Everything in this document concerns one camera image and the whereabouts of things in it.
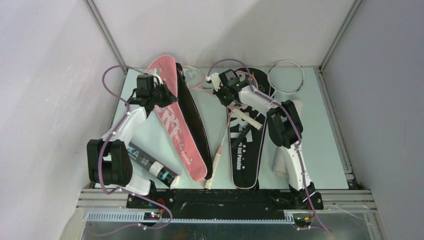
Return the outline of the pink racket cover bag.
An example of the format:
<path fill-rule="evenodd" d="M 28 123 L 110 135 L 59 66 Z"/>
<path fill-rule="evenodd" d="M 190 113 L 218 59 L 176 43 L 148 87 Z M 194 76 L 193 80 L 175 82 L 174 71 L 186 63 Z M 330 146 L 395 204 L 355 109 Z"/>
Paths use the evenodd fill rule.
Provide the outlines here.
<path fill-rule="evenodd" d="M 156 70 L 177 102 L 166 107 L 156 107 L 162 125 L 166 129 L 188 175 L 195 182 L 211 179 L 213 159 L 206 130 L 199 110 L 185 83 L 183 66 L 166 54 L 157 57 L 147 68 Z"/>

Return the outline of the black shuttlecock tube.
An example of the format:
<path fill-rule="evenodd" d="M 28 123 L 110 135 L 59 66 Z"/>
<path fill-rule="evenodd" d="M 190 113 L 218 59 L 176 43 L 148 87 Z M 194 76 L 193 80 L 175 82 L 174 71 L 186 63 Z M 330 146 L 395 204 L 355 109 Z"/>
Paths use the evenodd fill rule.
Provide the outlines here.
<path fill-rule="evenodd" d="M 162 164 L 156 158 L 130 142 L 127 146 L 130 159 L 160 180 L 168 188 L 174 189 L 180 180 L 180 175 Z"/>

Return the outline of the white shuttlecock tube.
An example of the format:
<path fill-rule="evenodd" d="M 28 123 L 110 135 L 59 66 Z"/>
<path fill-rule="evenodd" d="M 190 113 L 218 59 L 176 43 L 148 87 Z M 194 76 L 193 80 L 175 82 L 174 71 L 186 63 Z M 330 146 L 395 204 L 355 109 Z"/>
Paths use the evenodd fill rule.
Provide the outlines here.
<path fill-rule="evenodd" d="M 291 100 L 286 100 L 281 105 L 282 107 L 273 108 L 267 114 L 271 141 L 279 147 L 272 170 L 280 177 L 291 173 L 289 165 L 294 162 L 295 157 L 289 151 L 294 150 L 295 145 L 302 138 L 304 129 L 301 121 L 302 113 L 299 113 L 295 104 Z"/>

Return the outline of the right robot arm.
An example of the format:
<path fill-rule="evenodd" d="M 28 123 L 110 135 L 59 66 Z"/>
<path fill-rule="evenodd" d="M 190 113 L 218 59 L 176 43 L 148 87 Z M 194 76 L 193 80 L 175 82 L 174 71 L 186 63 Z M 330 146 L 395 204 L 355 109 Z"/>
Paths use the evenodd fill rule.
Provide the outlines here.
<path fill-rule="evenodd" d="M 280 101 L 274 98 L 268 74 L 255 67 L 212 73 L 207 82 L 213 94 L 226 107 L 250 107 L 266 120 L 271 142 L 278 147 L 274 171 L 288 175 L 291 204 L 297 209 L 321 209 L 321 196 L 307 171 L 302 149 L 300 100 Z"/>

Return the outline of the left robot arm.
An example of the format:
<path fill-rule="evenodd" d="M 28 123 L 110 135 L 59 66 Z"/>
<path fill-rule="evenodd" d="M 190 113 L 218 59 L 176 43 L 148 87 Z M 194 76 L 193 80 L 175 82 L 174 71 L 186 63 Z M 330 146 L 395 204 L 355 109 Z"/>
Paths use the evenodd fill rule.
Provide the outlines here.
<path fill-rule="evenodd" d="M 121 120 L 100 139 L 91 139 L 86 146 L 88 176 L 91 182 L 113 185 L 139 195 L 145 208 L 153 208 L 158 194 L 152 190 L 151 181 L 134 172 L 127 148 L 136 129 L 148 118 L 155 107 L 167 107 L 178 101 L 162 78 L 153 71 L 140 74 L 136 88 L 124 101 L 125 112 Z"/>

